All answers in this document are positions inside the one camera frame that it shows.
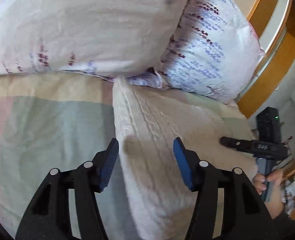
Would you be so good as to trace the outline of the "person's right hand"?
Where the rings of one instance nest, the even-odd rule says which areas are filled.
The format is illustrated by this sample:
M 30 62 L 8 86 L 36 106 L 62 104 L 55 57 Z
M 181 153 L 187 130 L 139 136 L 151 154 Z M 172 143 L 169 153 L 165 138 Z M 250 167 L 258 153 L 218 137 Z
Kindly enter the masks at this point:
M 283 176 L 284 172 L 282 169 L 276 169 L 266 176 L 258 173 L 253 179 L 253 185 L 259 195 L 267 191 L 267 183 L 271 186 L 273 194 L 280 194 Z

